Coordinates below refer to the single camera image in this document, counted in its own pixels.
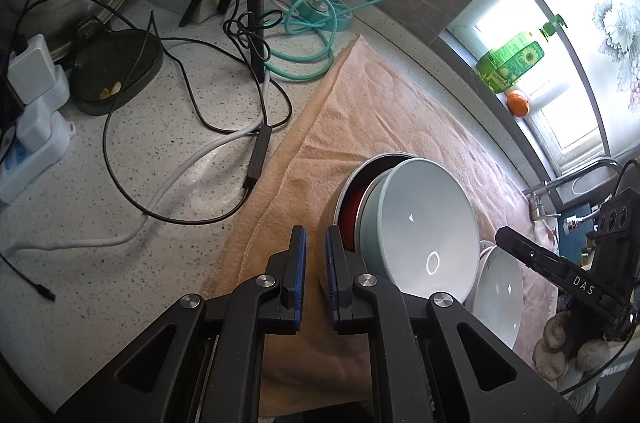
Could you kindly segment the gloved right hand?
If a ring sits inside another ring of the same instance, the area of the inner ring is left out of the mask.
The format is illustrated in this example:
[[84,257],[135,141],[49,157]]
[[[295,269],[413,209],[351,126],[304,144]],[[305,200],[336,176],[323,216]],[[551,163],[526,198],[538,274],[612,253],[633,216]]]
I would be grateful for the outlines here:
[[605,365],[610,357],[610,345],[603,339],[585,341],[568,311],[561,311],[547,321],[533,350],[536,372],[554,387],[578,383]]

